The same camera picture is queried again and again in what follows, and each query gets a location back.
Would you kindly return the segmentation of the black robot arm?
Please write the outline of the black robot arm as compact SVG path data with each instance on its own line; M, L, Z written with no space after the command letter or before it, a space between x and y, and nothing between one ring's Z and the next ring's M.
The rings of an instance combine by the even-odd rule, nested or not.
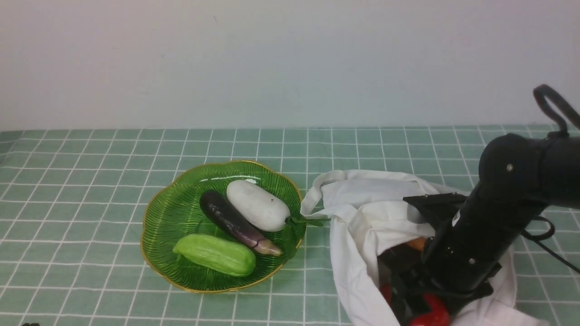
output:
M544 139L506 134L484 149L479 181L468 196L404 197L435 230L415 250L396 246L381 289L402 326L447 326L472 302L495 309L514 290L509 250L549 206L579 209L579 138L550 132Z

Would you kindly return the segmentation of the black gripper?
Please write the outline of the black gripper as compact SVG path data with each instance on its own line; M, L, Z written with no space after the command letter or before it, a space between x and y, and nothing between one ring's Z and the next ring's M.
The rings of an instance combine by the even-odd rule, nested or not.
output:
M500 268L498 262L473 258L455 239L450 221L426 240L422 252L406 244L387 251L387 283L393 292L439 297L447 308L450 323L467 305L493 294L489 278Z

